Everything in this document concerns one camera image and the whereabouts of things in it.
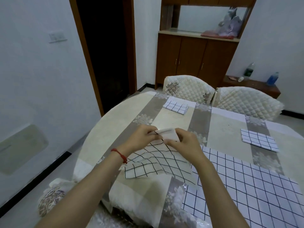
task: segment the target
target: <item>blue liquid bottle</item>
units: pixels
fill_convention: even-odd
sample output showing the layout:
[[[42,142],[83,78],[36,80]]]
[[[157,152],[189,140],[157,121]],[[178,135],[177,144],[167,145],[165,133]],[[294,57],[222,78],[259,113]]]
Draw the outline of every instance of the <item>blue liquid bottle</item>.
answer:
[[[269,86],[274,86],[275,82],[278,78],[279,78],[279,72],[276,72],[275,74],[273,74],[269,77],[266,84],[269,85]]]

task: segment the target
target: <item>forearm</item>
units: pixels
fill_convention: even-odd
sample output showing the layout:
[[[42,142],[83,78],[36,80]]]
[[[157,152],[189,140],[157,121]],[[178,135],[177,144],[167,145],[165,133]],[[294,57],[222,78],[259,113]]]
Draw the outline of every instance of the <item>forearm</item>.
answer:
[[[82,179],[36,225],[39,227],[86,227],[104,192],[123,163],[117,152],[111,152]]]
[[[234,204],[213,164],[202,154],[195,168],[199,174],[213,227],[249,227]]]

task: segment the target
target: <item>wooden door frame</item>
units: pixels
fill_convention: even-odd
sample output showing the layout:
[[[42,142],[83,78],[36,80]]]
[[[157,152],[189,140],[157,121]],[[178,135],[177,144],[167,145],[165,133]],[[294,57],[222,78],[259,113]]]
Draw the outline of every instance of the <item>wooden door frame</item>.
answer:
[[[74,16],[77,32],[79,35],[82,50],[86,59],[89,74],[91,77],[93,89],[95,92],[97,104],[100,110],[101,116],[104,115],[100,92],[96,82],[96,77],[88,49],[88,45],[85,39],[85,33],[80,19],[80,14],[77,7],[76,0],[69,0],[72,13]],[[134,1],[123,0],[123,12],[124,23],[126,29],[126,43],[127,43],[127,66],[128,66],[128,79],[129,79],[129,93],[134,94],[137,91],[137,78],[136,78],[136,54],[135,54],[135,26],[134,26]]]

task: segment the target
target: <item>quilted chair cover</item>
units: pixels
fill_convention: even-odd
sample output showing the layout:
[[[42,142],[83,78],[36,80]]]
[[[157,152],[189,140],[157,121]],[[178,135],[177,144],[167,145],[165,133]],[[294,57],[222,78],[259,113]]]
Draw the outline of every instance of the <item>quilted chair cover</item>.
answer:
[[[166,77],[163,91],[169,96],[207,105],[215,93],[215,89],[203,80],[189,75]]]
[[[283,103],[269,95],[242,86],[218,88],[212,106],[268,121],[284,109]]]

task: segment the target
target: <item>black baseboard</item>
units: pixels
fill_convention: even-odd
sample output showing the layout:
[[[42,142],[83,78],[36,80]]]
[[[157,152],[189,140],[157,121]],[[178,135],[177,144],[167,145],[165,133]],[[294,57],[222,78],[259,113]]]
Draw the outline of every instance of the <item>black baseboard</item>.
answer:
[[[154,89],[154,88],[155,88],[155,85],[146,83],[146,84],[144,84],[142,87],[140,87],[140,88],[138,89],[138,91],[139,91],[139,92],[142,92],[146,87],[149,87],[149,88]]]
[[[289,117],[293,117],[293,118],[304,119],[304,114],[292,112],[292,111],[289,111],[289,110],[282,110],[281,114],[289,116]]]
[[[61,163],[63,163],[71,153],[66,151],[59,158],[57,158],[51,165],[35,177],[29,184],[13,196],[0,208],[0,218],[5,215],[14,205],[16,205],[24,196],[26,196],[33,188],[35,188],[42,180],[44,180],[51,172],[53,172]]]

